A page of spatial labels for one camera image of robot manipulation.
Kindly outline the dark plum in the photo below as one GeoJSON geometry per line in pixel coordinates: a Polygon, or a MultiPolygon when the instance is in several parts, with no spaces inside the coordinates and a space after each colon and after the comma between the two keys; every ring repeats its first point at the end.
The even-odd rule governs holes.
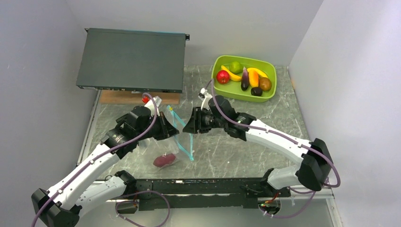
{"type": "Polygon", "coordinates": [[[253,87],[251,89],[251,95],[252,96],[262,96],[263,90],[260,87],[253,87]]]}

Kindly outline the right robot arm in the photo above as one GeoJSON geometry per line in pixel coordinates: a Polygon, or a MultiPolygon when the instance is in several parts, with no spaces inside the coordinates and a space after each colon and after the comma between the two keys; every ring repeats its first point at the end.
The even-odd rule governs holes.
{"type": "Polygon", "coordinates": [[[211,98],[208,105],[193,108],[183,132],[208,133],[222,128],[230,137],[274,149],[293,162],[292,166],[267,170],[260,185],[264,195],[299,184],[316,192],[326,186],[333,161],[323,140],[308,141],[278,131],[250,114],[235,111],[222,96],[211,98]]]}

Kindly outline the purple sweet potato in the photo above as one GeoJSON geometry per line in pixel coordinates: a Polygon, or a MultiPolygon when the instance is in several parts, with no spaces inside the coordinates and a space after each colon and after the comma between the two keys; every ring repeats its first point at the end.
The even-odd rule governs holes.
{"type": "Polygon", "coordinates": [[[155,158],[155,160],[153,161],[153,165],[158,168],[163,168],[172,165],[176,160],[176,155],[173,153],[169,153],[155,158]]]}

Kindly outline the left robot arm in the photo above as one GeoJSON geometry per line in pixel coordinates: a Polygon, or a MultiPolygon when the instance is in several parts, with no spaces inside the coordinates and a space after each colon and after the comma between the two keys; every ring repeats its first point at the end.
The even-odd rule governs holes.
{"type": "Polygon", "coordinates": [[[47,227],[74,227],[81,217],[105,201],[137,193],[137,180],[125,170],[104,183],[91,184],[108,168],[132,152],[142,140],[166,140],[179,134],[153,107],[136,106],[116,120],[116,126],[100,140],[95,150],[71,173],[49,189],[37,189],[31,196],[35,217],[47,227]]]}

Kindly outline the clear zip top bag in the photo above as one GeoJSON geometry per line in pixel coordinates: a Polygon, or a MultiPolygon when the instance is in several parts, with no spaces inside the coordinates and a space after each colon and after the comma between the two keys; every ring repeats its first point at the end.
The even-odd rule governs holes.
{"type": "Polygon", "coordinates": [[[155,140],[154,138],[142,140],[135,150],[143,156],[147,164],[154,168],[157,168],[153,165],[155,158],[169,153],[173,153],[177,157],[172,165],[177,162],[192,162],[194,160],[193,135],[183,132],[183,127],[188,120],[181,118],[177,110],[170,105],[159,107],[159,111],[165,114],[167,120],[180,133],[166,140],[155,140]]]}

